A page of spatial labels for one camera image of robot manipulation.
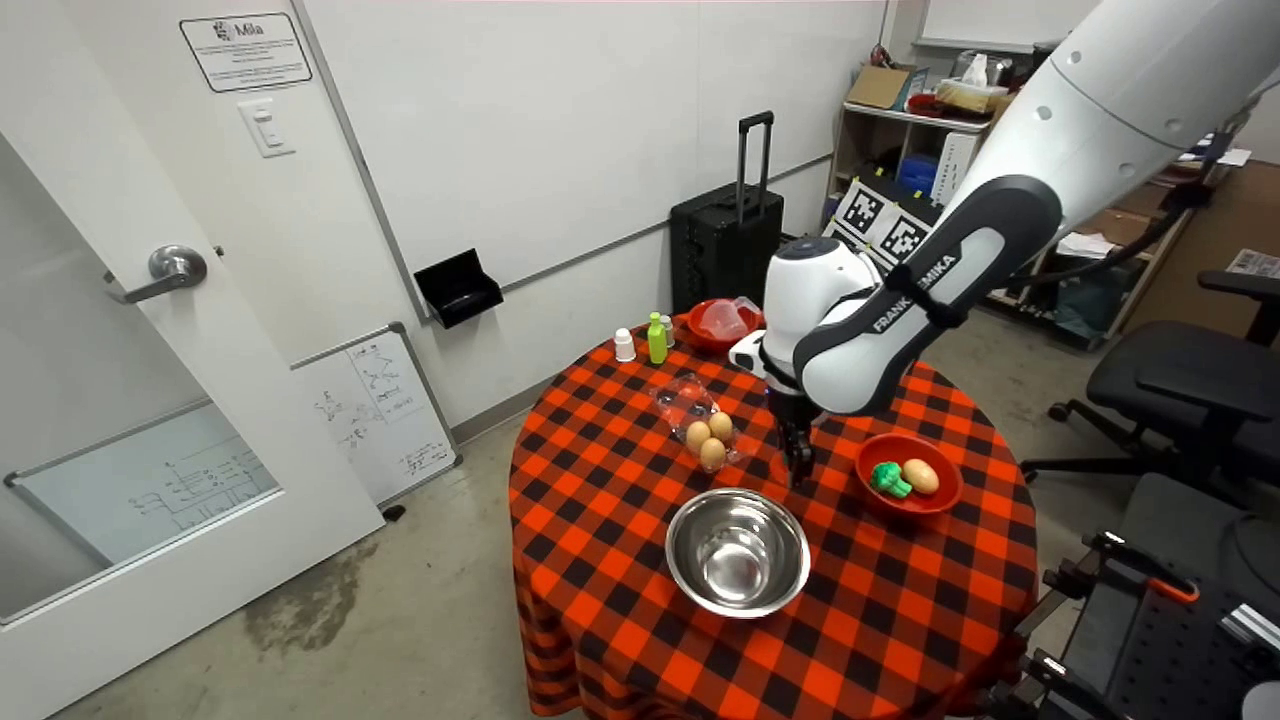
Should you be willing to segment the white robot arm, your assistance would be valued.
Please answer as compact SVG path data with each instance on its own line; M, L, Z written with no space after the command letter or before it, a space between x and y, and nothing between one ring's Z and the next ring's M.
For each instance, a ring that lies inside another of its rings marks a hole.
M884 411L904 368L1039 249L1242 114L1280 66L1280 0L1099 0L1025 81L940 220L882 268L835 237L785 239L764 326L736 344L781 449L813 477L817 417Z

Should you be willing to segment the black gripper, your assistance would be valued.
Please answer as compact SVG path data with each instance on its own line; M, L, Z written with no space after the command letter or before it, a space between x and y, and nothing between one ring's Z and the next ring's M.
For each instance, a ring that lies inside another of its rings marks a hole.
M820 417L820 407L808 395L792 395L792 392L771 389L767 411L775 417L781 441L792 452L788 456L792 489L813 485L817 452L808 449L808 432L813 432L813 419Z

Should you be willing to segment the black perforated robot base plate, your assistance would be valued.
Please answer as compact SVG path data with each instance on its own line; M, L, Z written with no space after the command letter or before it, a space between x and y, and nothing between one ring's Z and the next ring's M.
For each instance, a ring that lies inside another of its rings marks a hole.
M1025 657L1001 720L1280 720L1280 520L1144 477L1106 533L1194 574L1200 600L1158 597L1089 535L1020 625L1034 632L1057 600L1077 600L1070 642Z

